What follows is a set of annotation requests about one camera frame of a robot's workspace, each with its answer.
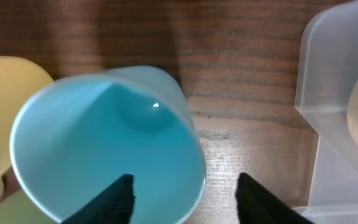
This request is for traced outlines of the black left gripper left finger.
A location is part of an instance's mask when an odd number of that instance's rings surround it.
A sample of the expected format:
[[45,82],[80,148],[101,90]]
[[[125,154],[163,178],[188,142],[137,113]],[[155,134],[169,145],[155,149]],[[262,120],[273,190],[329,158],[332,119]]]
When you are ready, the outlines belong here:
[[129,224],[135,205],[133,185],[133,175],[122,175],[62,224]]

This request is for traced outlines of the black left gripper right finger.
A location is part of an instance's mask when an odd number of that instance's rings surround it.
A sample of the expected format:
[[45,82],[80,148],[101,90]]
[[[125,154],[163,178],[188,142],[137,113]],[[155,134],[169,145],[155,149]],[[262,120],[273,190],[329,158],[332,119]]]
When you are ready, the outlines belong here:
[[240,224],[313,224],[249,174],[239,174],[235,192]]

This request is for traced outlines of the light blue cup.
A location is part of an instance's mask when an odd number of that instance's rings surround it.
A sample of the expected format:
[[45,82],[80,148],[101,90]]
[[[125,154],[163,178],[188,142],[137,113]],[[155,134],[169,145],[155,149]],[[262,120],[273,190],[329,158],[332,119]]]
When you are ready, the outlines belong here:
[[58,223],[125,174],[134,178],[131,223],[183,223],[206,182],[185,96],[157,67],[115,68],[47,85],[18,112],[9,148],[23,191]]

